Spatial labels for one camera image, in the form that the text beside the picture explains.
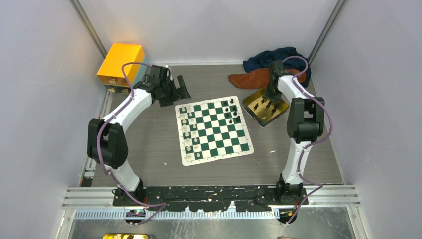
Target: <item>gray table surface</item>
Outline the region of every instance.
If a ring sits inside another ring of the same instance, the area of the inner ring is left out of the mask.
[[[229,74],[244,73],[241,65],[174,66],[171,70],[173,77],[183,75],[192,96],[176,105],[228,96],[238,96],[242,101],[256,91],[236,88],[228,81]],[[312,84],[307,90],[315,93]],[[125,97],[115,95],[111,108]],[[156,102],[133,122],[126,134],[129,163],[147,186],[275,184],[289,152],[288,113],[265,128],[260,128],[244,110],[243,113],[255,149],[253,154],[183,166],[175,108],[161,108]],[[314,182],[343,183],[329,140],[312,148],[304,176]],[[114,185],[97,165],[92,186]]]

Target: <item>floor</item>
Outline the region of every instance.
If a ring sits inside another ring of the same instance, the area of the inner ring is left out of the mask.
[[[70,239],[100,239],[107,233],[148,234],[153,239],[354,239],[346,208],[303,208],[296,221],[283,228],[276,219],[152,220],[129,227],[124,220],[74,220]]]
[[[256,91],[236,88],[228,81],[229,74],[244,73],[241,65],[174,66],[171,70],[173,77],[183,75],[192,96],[176,105],[227,96],[238,96],[241,101]],[[312,83],[307,90],[315,93]],[[124,98],[115,95],[111,108]],[[274,185],[289,152],[287,116],[285,113],[265,128],[245,116],[253,154],[186,167],[181,160],[175,109],[161,108],[156,102],[133,122],[126,134],[128,160],[147,186]],[[312,148],[304,176],[314,182],[343,183],[329,140]],[[97,165],[92,186],[114,186],[114,182]]]

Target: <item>white panel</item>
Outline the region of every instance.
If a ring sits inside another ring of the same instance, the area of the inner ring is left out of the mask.
[[[356,185],[376,239],[422,235],[421,9],[348,1],[312,65],[345,183]]]
[[[102,58],[66,0],[0,1],[0,32],[0,234],[53,238],[104,95]]]
[[[107,50],[136,43],[154,63],[241,62],[294,46],[308,56],[336,0],[81,0]]]

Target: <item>blue cloth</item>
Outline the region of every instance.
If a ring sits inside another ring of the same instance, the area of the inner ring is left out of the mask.
[[[285,58],[289,56],[301,56],[296,51],[296,48],[294,47],[284,47],[284,48],[278,48],[274,51],[264,51],[259,53],[258,55],[249,58],[247,61],[243,61],[243,67],[245,68],[245,71],[247,73],[256,70],[258,68],[267,68],[270,66],[270,63],[277,60],[284,60]],[[284,68],[294,68],[299,71],[302,71],[305,69],[306,65],[301,59],[293,58],[289,59],[286,62],[284,62]],[[308,87],[309,80],[311,79],[311,68],[308,67],[308,69],[305,71],[306,73],[306,80],[305,82],[302,82],[301,85],[303,87]]]

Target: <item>cable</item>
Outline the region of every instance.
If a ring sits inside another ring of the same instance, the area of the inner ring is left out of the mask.
[[[300,57],[300,56],[289,56],[289,57],[287,57],[287,58],[285,58],[284,60],[283,60],[283,63],[285,62],[285,61],[287,61],[287,60],[289,60],[289,59],[292,59],[292,58],[298,58],[298,59],[301,59],[301,60],[303,60],[304,62],[305,62],[305,69],[303,70],[303,71],[301,71],[301,72],[299,72],[299,73],[297,73],[297,74],[295,74],[294,76],[293,76],[293,79],[295,78],[295,77],[298,77],[299,75],[301,75],[301,74],[303,74],[307,69],[308,69],[308,67],[309,67],[309,65],[308,65],[308,62],[307,62],[307,60],[305,59],[305,58],[303,58],[303,57]],[[301,201],[301,203],[299,203],[299,205],[298,205],[298,207],[296,208],[296,210],[295,210],[295,212],[293,213],[293,215],[290,217],[290,219],[287,221],[287,223],[286,223],[286,225],[289,225],[289,223],[293,220],[293,218],[295,218],[295,216],[296,216],[296,214],[298,213],[298,211],[299,211],[299,209],[301,208],[301,206],[302,206],[302,204],[305,202],[305,200],[312,194],[312,193],[314,193],[314,192],[316,192],[316,191],[318,191],[319,189],[321,189],[324,185],[323,184],[319,184],[319,183],[314,183],[314,182],[312,182],[312,181],[309,181],[308,179],[306,179],[302,174],[301,174],[301,162],[302,162],[302,158],[303,158],[303,155],[304,155],[304,153],[305,153],[305,150],[307,149],[307,148],[309,148],[309,147],[311,147],[311,146],[314,146],[314,145],[317,145],[317,144],[320,144],[320,143],[322,143],[322,142],[324,142],[324,141],[326,141],[330,136],[331,136],[331,133],[332,133],[332,117],[331,117],[331,114],[330,114],[330,112],[327,110],[327,108],[321,103],[321,102],[319,102],[317,99],[315,99],[314,97],[312,97],[310,94],[308,94],[307,92],[305,92],[304,90],[303,90],[303,88],[302,87],[300,87],[299,85],[298,85],[298,83],[296,83],[296,81],[293,81],[293,84],[295,85],[295,87],[304,95],[304,96],[306,96],[306,97],[308,97],[309,99],[311,99],[312,101],[314,101],[317,105],[319,105],[323,110],[324,110],[324,112],[327,114],[327,118],[328,118],[328,122],[329,122],[329,130],[328,130],[328,133],[327,133],[327,135],[323,138],[323,139],[321,139],[321,140],[319,140],[319,141],[316,141],[316,142],[313,142],[313,143],[310,143],[310,144],[308,144],[308,145],[306,145],[303,149],[302,149],[302,152],[301,152],[301,155],[299,156],[299,161],[298,161],[298,168],[297,168],[297,173],[298,173],[298,175],[299,175],[299,177],[300,178],[302,178],[302,180],[303,181],[305,181],[305,182],[307,182],[307,183],[309,183],[309,184],[311,184],[311,185],[314,185],[314,186],[318,186],[317,188],[315,188],[314,190],[312,190],[311,192],[309,192],[308,194],[306,194],[306,196],[302,199],[302,201]]]
[[[117,115],[119,113],[121,113],[134,99],[135,97],[135,92],[134,92],[134,88],[132,83],[129,80],[129,77],[127,76],[126,72],[124,71],[125,66],[127,65],[133,65],[133,64],[138,64],[138,65],[144,65],[147,67],[151,67],[148,64],[142,63],[142,62],[128,62],[122,65],[121,67],[121,71],[123,72],[124,78],[126,79],[127,83],[129,84],[130,87],[130,98],[129,100],[119,109],[116,111],[116,113],[111,116],[109,119],[107,119],[103,125],[101,125],[100,130],[98,131],[97,134],[97,154],[98,154],[98,160],[100,161],[100,165],[101,168],[103,169],[103,172],[105,175],[110,175],[112,177],[112,179],[117,183],[118,187],[120,187],[125,193],[126,195],[135,203],[144,206],[144,207],[151,207],[151,208],[156,208],[156,207],[160,207],[153,215],[151,215],[149,218],[144,219],[143,221],[141,221],[140,223],[138,223],[138,225],[146,223],[148,221],[150,221],[155,215],[157,215],[161,210],[164,209],[164,207],[167,205],[167,203],[159,203],[159,204],[146,204],[143,203],[139,200],[137,200],[134,196],[132,196],[131,193],[129,193],[129,191],[125,188],[124,185],[122,185],[122,183],[119,182],[119,180],[113,175],[113,172],[111,170],[107,170],[106,167],[104,166],[104,160],[103,160],[103,155],[101,154],[101,136],[103,134],[103,131],[105,129],[105,127],[107,126],[108,123],[110,123],[113,119],[115,119],[117,117]]]

